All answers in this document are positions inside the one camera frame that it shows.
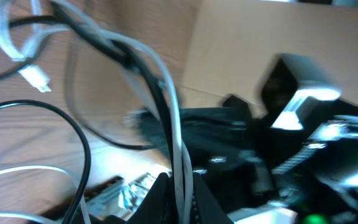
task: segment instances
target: white usb plug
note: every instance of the white usb plug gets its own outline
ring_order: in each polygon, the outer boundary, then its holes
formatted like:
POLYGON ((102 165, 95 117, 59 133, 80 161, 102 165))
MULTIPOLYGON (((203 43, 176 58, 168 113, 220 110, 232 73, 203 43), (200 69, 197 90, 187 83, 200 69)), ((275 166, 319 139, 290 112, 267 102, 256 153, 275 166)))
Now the white usb plug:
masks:
POLYGON ((29 65, 20 70, 19 73, 30 85, 36 87, 41 93, 51 91, 48 86, 50 79, 38 65, 29 65))

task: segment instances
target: green led light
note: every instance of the green led light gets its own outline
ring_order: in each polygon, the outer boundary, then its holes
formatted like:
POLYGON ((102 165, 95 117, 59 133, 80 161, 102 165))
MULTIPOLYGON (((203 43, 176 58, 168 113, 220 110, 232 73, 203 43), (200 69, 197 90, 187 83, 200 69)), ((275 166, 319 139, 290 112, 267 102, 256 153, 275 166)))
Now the green led light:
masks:
POLYGON ((328 220, 324 215, 314 214, 308 215, 302 224, 328 224, 328 220))

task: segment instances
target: cable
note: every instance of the cable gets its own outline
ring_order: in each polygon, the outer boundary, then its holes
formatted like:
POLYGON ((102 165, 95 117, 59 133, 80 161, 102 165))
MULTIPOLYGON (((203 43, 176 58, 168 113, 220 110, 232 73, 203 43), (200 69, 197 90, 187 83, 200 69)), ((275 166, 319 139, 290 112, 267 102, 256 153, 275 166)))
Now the cable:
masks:
POLYGON ((78 43, 72 42, 70 45, 70 48, 68 50, 69 57, 67 58, 67 65, 65 69, 65 75, 63 80, 63 86, 64 86, 64 98, 66 105, 68 109, 70 110, 70 113, 73 115, 73 117, 81 124, 83 128, 85 128, 87 131, 89 131, 91 134, 95 135, 100 140, 104 141, 106 144, 109 144, 111 146, 116 146, 123 149, 129 149, 129 150, 148 150, 148 149, 154 149, 155 146, 153 145, 128 145, 119 143, 117 141, 114 141, 110 138, 107 138, 104 136, 101 132, 97 131, 92 127, 92 125, 87 122, 84 117, 82 117, 81 113, 77 110, 74 95, 73 95, 73 85, 74 85, 74 74, 76 69, 76 63, 78 58, 78 43))
POLYGON ((50 34, 61 31, 69 31, 69 27, 63 24, 57 24, 37 31, 24 43, 22 53, 28 57, 34 57, 35 51, 38 49, 40 42, 44 40, 44 38, 50 34))
POLYGON ((48 218, 41 217, 39 215, 28 214, 28 213, 24 213, 24 212, 0 212, 0 217, 23 218, 26 220, 30 220, 30 221, 42 223, 42 224, 58 224, 58 222, 55 222, 48 218))
MULTIPOLYGON (((72 172, 70 172, 69 170, 65 170, 65 169, 57 167, 57 166, 27 165, 27 166, 20 166, 20 167, 11 167, 11 168, 0 170, 0 175, 7 174, 10 172, 20 171, 20 170, 29 170, 29 169, 47 169, 47 170, 55 170, 55 171, 62 172, 64 174, 66 174, 67 176, 69 176, 71 181, 73 182, 74 186, 76 187, 76 189, 78 188, 79 181, 78 181, 78 178, 76 177, 76 175, 73 174, 72 172)), ((88 208, 86 207, 86 202, 85 202, 83 195, 81 196, 80 206, 81 206, 81 211, 82 211, 82 215, 84 218, 84 223, 91 224, 91 219, 89 216, 88 208)))
MULTIPOLYGON (((12 42, 11 36, 9 35, 9 8, 11 6, 11 2, 12 0, 0 0, 0 48, 11 58, 13 62, 20 62, 24 61, 29 55, 26 55, 25 52, 17 50, 12 42)), ((36 5, 32 7, 33 10, 38 13, 41 11, 39 2, 38 4, 35 4, 36 5)), ((46 91, 51 91, 48 86, 50 81, 49 77, 37 65, 24 67, 18 72, 27 82, 29 82, 30 85, 37 88, 40 92, 44 93, 46 91)))
MULTIPOLYGON (((115 42, 115 46, 120 48, 123 52, 127 53, 128 55, 131 55, 133 54, 133 52, 129 51, 128 48, 126 48, 126 46, 124 44, 121 44, 121 43, 117 43, 115 42)), ((144 99, 144 101, 147 103, 147 102, 151 102, 150 99, 148 99, 148 95, 146 94, 143 94, 143 96, 141 96, 141 98, 144 99)), ((154 105, 148 105, 148 107, 152 110, 154 110, 155 107, 158 108, 158 104, 157 102, 154 103, 154 105)), ((181 140, 181 143, 182 143, 182 147, 183 147, 183 150, 181 151, 182 153, 184 153, 184 170, 185 170, 185 200, 184 200, 184 206, 183 206, 183 216, 181 217, 179 213, 179 223, 185 223, 185 224, 188 224, 190 223, 190 210, 191 210, 191 203, 192 203, 192 196, 193 196, 193 169, 192 169, 192 166, 191 166, 191 161, 190 161, 190 155, 188 153, 188 150, 186 148, 186 145, 185 143, 183 142, 183 140, 181 140)))
POLYGON ((76 15, 81 16, 81 18, 84 20, 84 22, 86 24, 89 25, 89 29, 93 30, 95 33, 97 33, 96 38, 99 39, 100 42, 102 42, 104 45, 112 48, 112 44, 110 42, 110 40, 106 40, 105 38, 101 38, 101 33, 100 33, 100 27, 99 25, 97 25, 97 23, 95 23, 93 21, 92 18, 90 18, 89 16, 87 16, 84 12, 82 12, 81 10, 79 10, 76 6, 74 6, 72 3, 66 1, 66 0, 50 0, 51 2, 55 2, 61 6, 63 6, 64 8, 68 9, 69 11, 75 13, 76 15))
MULTIPOLYGON (((157 109, 155 107, 155 103, 150 99, 148 94, 143 90, 140 86, 140 83, 136 80, 136 77, 128 72, 127 70, 123 70, 123 79, 127 82, 127 84, 132 87, 135 93, 138 95, 139 98, 143 99, 146 106, 150 110, 150 112, 159 119, 157 109)), ((187 147, 185 143, 182 141, 182 153, 184 156, 183 160, 183 168, 185 172, 185 177, 192 177, 193 176, 193 169, 191 166, 190 155, 188 153, 187 147)), ((191 210, 191 203, 193 201, 193 178, 185 179, 185 204, 184 204, 184 213, 183 213, 183 223, 190 222, 190 210, 191 210)))
MULTIPOLYGON (((57 21, 53 16, 32 16, 32 17, 26 17, 26 18, 14 20, 9 23, 9 27, 15 28, 31 23, 56 24, 57 21)), ((31 58, 27 57, 23 62, 17 62, 17 64, 12 68, 10 68, 9 70, 0 73, 0 81, 6 78, 10 78, 14 75, 17 75, 19 70, 22 70, 26 66, 34 63, 45 51, 47 44, 48 44, 48 38, 44 39, 40 43, 39 48, 37 48, 35 55, 33 57, 31 58)))
POLYGON ((133 64, 140 70, 140 74, 144 77, 147 86, 150 88, 150 93, 155 101, 155 105, 160 116, 161 124, 163 130, 166 134, 165 138, 167 140, 168 150, 172 155, 172 130, 170 124, 170 113, 168 110, 167 102, 165 101, 164 96, 162 95, 161 89, 158 86, 158 83, 155 81, 154 76, 151 74, 150 69, 146 66, 145 62, 136 55, 129 47, 120 43, 114 42, 114 45, 122 50, 125 54, 133 60, 133 64))
MULTIPOLYGON (((69 16, 67 16, 56 4, 52 4, 52 6, 54 7, 55 13, 59 16, 59 18, 61 18, 63 21, 65 21, 74 31, 76 31, 81 36, 83 34, 87 34, 86 31, 84 31, 75 21, 73 21, 69 16)), ((80 16, 80 17, 85 16, 86 17, 86 15, 84 15, 83 13, 82 14, 79 13, 79 14, 77 14, 77 16, 80 16)), ((142 42, 139 42, 137 40, 128 38, 126 36, 123 36, 123 35, 120 35, 117 33, 113 33, 113 32, 102 30, 102 29, 100 29, 100 30, 104 34, 104 38, 109 38, 109 39, 114 39, 114 40, 125 42, 129 45, 133 45, 136 49, 144 51, 145 53, 149 54, 155 60, 159 69, 162 71, 163 77, 165 79, 165 83, 168 86, 168 95, 169 95, 170 101, 171 101, 170 115, 172 116, 171 121, 172 121, 172 126, 173 126, 173 129, 172 129, 173 130, 173 134, 172 134, 172 138, 173 138, 173 167, 174 167, 173 169, 181 170, 182 165, 181 165, 180 150, 181 150, 182 140, 181 140, 181 131, 180 131, 180 115, 179 115, 175 86, 173 85, 173 81, 169 74, 168 69, 166 68, 165 64, 161 61, 161 58, 158 56, 158 54, 155 53, 150 47, 146 46, 142 42)), ((111 49, 107 48, 106 46, 104 46, 101 43, 91 43, 90 42, 90 44, 92 44, 94 47, 96 47, 98 50, 102 51, 103 53, 110 54, 112 52, 111 49)), ((182 175, 181 172, 178 172, 177 175, 173 175, 174 182, 175 182, 175 195, 176 195, 176 200, 177 200, 179 219, 181 219, 181 216, 183 215, 183 200, 182 200, 182 198, 183 198, 183 190, 182 190, 183 189, 183 179, 182 179, 181 175, 182 175)), ((191 174, 191 176, 187 176, 185 178, 192 179, 193 176, 191 174)))
MULTIPOLYGON (((97 49, 99 49, 100 51, 102 51, 105 54, 110 54, 109 56, 113 57, 113 59, 117 60, 119 63, 124 63, 125 62, 125 61, 123 61, 123 56, 122 55, 119 55, 117 52, 114 52, 114 51, 110 50, 104 44, 101 44, 98 40, 95 40, 86 31, 82 32, 83 29, 80 26, 78 26, 78 24, 76 24, 75 22, 72 22, 71 24, 69 22, 67 22, 67 23, 73 30, 75 30, 82 37, 85 36, 84 39, 86 39, 88 42, 90 42, 90 44, 92 44, 94 47, 96 47, 97 49)), ((181 137, 181 134, 180 134, 180 118, 179 118, 179 112, 178 112, 178 104, 177 104, 177 98, 176 98, 176 93, 175 93, 175 87, 173 86, 173 81, 172 81, 172 78, 170 77, 169 71, 167 70, 166 66, 163 64, 163 62, 161 61, 159 56, 152 49, 150 49, 148 46, 144 45, 143 43, 141 43, 141 42, 139 42, 137 40, 134 40, 134 39, 130 39, 130 38, 125 37, 123 35, 119 35, 119 34, 116 34, 116 33, 113 33, 113 32, 102 30, 100 28, 98 28, 98 30, 96 30, 95 32, 99 32, 99 30, 101 32, 104 32, 104 35, 105 35, 104 38, 118 39, 120 41, 126 42, 127 44, 133 45, 138 50, 143 50, 144 52, 148 53, 156 61, 157 65, 160 67, 160 69, 161 69, 161 71, 162 71, 162 73, 164 75, 165 82, 168 84, 168 93, 169 93, 170 101, 171 101, 171 105, 172 105, 172 107, 171 107, 171 116, 173 117, 172 126, 174 127, 173 128, 172 138, 174 140, 173 142, 175 143, 175 144, 173 144, 173 148, 176 148, 175 150, 173 150, 173 153, 174 153, 174 155, 173 155, 173 167, 181 167, 181 153, 180 153, 181 138, 179 138, 179 137, 181 137)), ((178 176, 181 176, 181 173, 179 173, 179 175, 174 175, 174 179, 175 179, 175 194, 183 194, 183 193, 178 192, 178 189, 183 188, 183 187, 180 187, 181 185, 183 186, 183 184, 182 184, 183 180, 181 179, 181 177, 178 177, 178 176)))
MULTIPOLYGON (((42 15, 42 7, 39 0, 31 0, 31 11, 32 14, 35 16, 41 16, 42 15)), ((39 24, 33 24, 32 30, 34 32, 37 32, 39 30, 42 30, 42 26, 39 24)))
MULTIPOLYGON (((112 49, 104 46, 103 44, 98 42, 93 37, 93 35, 89 34, 82 27, 80 27, 80 25, 78 25, 72 18, 70 18, 65 12, 63 12, 56 4, 52 3, 52 6, 54 7, 55 14, 62 21, 64 21, 64 23, 69 25, 80 37, 82 37, 87 42, 89 42, 93 47, 95 47, 96 49, 98 49, 102 53, 106 54, 108 57, 112 58, 113 60, 117 61, 118 63, 121 63, 123 65, 127 65, 127 66, 129 66, 131 64, 131 62, 130 62, 131 57, 124 58, 122 55, 117 54, 117 52, 113 51, 112 49)), ((145 66, 144 62, 137 55, 135 55, 135 53, 132 52, 131 49, 129 49, 127 47, 123 47, 123 48, 125 48, 128 52, 131 52, 131 56, 134 56, 134 57, 137 58, 137 63, 144 65, 144 67, 143 67, 144 72, 141 73, 141 75, 143 75, 145 79, 146 78, 148 79, 149 82, 147 84, 150 87, 150 92, 152 93, 153 97, 154 98, 159 97, 159 100, 155 100, 155 101, 156 102, 161 102, 161 103, 156 103, 156 104, 161 105, 160 106, 161 108, 166 107, 166 109, 167 109, 168 106, 167 106, 167 103, 165 102, 165 98, 163 97, 163 95, 162 95, 162 93, 161 93, 161 91, 159 89, 158 83, 155 82, 155 78, 151 74, 150 70, 147 68, 147 66, 145 66)), ((166 117, 165 121, 167 121, 167 123, 163 122, 163 126, 165 125, 164 131, 168 131, 169 133, 171 133, 170 122, 169 122, 169 120, 170 120, 169 113, 168 113, 168 116, 165 115, 165 117, 166 117)), ((171 137, 172 137, 171 134, 169 134, 169 136, 167 136, 168 147, 169 147, 169 145, 172 145, 170 143, 172 141, 172 140, 170 140, 171 137)))
POLYGON ((66 120, 75 130, 78 137, 81 140, 81 143, 83 145, 85 159, 84 159, 84 169, 81 176, 80 183, 78 184, 78 189, 75 193, 74 199, 71 202, 70 206, 68 207, 67 213, 65 215, 65 218, 63 219, 63 224, 69 224, 71 220, 74 217, 74 214, 76 212, 76 209, 78 208, 78 205, 80 204, 81 197, 84 194, 86 183, 88 182, 89 176, 90 176, 90 170, 91 170, 91 151, 90 146, 88 144, 88 141, 86 140, 86 137, 84 133, 82 132, 81 128, 78 124, 75 123, 73 118, 68 116, 64 111, 57 108, 56 106, 50 105, 48 103, 44 103, 41 101, 35 101, 35 100, 12 100, 12 101, 5 101, 0 103, 0 110, 4 108, 8 108, 11 106, 37 106, 41 108, 45 108, 47 110, 55 112, 57 115, 61 116, 64 120, 66 120))

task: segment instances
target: black device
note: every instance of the black device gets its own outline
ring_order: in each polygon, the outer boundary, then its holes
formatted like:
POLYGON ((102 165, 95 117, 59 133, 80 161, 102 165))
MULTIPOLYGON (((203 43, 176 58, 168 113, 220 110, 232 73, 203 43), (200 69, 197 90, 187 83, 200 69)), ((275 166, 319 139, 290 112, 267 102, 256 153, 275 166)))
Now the black device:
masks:
MULTIPOLYGON (((358 223, 358 192, 350 186, 358 184, 351 179, 358 173, 358 106, 334 96, 340 91, 324 75, 309 58, 280 54, 261 87, 263 118, 253 118, 249 104, 235 95, 219 108, 181 110, 194 170, 191 223, 233 223, 228 214, 248 217, 276 208, 272 202, 296 212, 295 223, 358 223), (286 111, 294 112, 301 129, 273 125, 286 111)), ((168 156, 164 133, 149 112, 139 116, 138 129, 168 156)), ((111 216, 95 223, 176 223, 172 184, 160 174, 127 222, 111 216)))

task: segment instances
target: wooden table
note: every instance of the wooden table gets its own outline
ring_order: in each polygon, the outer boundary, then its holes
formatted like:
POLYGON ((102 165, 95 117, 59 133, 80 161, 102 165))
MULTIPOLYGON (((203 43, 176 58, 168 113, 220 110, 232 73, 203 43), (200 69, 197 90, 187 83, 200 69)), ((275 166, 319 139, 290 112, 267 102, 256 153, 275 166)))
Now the wooden table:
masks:
MULTIPOLYGON (((82 0, 71 0, 83 7, 82 0)), ((12 6, 11 17, 29 15, 30 1, 20 0, 12 6)), ((185 67, 191 33, 200 1, 159 0, 97 0, 92 17, 103 27, 117 30, 153 47, 163 58, 179 83, 185 67)), ((12 31, 15 43, 30 34, 30 27, 12 31)), ((47 51, 37 62, 52 79, 52 92, 40 93, 20 75, 0 82, 0 102, 31 99, 53 104, 68 112, 63 99, 63 74, 72 40, 70 33, 55 34, 47 51)), ((119 76, 119 67, 86 43, 82 43, 76 68, 75 100, 81 113, 90 123, 119 141, 131 143, 122 124, 130 110, 142 107, 119 76)), ((0 50, 0 72, 12 63, 0 50)), ((206 95, 180 87, 183 96, 206 95)), ((197 105, 191 101, 187 105, 197 105)), ((169 166, 168 160, 156 150, 135 152, 106 145, 87 134, 92 148, 92 169, 89 185, 101 183, 115 175, 131 180, 154 163, 169 166)), ((80 174, 83 169, 83 150, 72 128, 51 111, 20 106, 0 111, 0 169, 25 164, 61 166, 80 174)), ((0 210, 30 213, 58 204, 72 194, 73 186, 63 174, 44 171, 22 171, 0 176, 0 210)), ((0 218, 0 223, 22 223, 23 220, 0 218)))

